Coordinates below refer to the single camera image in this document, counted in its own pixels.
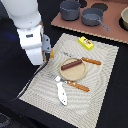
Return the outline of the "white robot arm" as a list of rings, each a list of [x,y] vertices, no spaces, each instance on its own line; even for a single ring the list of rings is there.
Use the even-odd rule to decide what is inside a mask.
[[[51,53],[50,38],[44,34],[37,0],[0,0],[17,28],[20,45],[33,65],[41,65]]]

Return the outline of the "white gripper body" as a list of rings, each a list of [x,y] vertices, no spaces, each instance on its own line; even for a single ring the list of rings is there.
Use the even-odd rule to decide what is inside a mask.
[[[41,25],[25,30],[17,30],[20,45],[33,65],[41,65],[46,53],[51,52],[50,38],[43,33]]]

